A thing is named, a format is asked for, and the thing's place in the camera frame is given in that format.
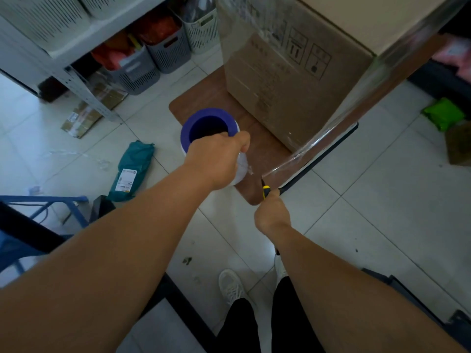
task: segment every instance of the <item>green plastic bag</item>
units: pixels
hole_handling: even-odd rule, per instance
[[[446,98],[441,98],[432,106],[422,110],[422,113],[442,132],[464,119],[464,113],[460,108]]]
[[[131,142],[118,164],[118,174],[111,186],[108,199],[115,202],[129,201],[144,181],[154,154],[154,144]]]

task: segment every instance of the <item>person's left hand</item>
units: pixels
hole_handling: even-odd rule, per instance
[[[227,132],[194,140],[188,148],[185,166],[192,167],[211,181],[213,190],[226,187],[237,172],[239,152],[247,152],[250,134],[240,131],[228,137]]]

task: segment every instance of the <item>black pants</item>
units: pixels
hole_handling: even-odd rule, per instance
[[[281,279],[273,296],[271,350],[321,352],[317,339],[289,277]],[[235,301],[216,339],[217,352],[260,352],[257,322],[245,298]]]

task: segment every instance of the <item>white sneaker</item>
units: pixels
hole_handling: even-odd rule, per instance
[[[283,261],[281,261],[281,255],[275,255],[275,270],[276,270],[276,285],[280,283],[281,279],[288,276]]]
[[[252,302],[249,295],[247,295],[244,286],[242,285],[242,281],[240,281],[239,276],[233,270],[226,269],[219,274],[219,288],[229,306],[232,306],[234,301],[239,298],[245,298],[250,302],[252,308],[254,310],[256,309],[255,303]]]

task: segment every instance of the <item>left arm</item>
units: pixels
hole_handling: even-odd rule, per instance
[[[138,319],[193,214],[235,176],[250,136],[192,143],[185,164],[0,290],[0,347],[110,352]]]

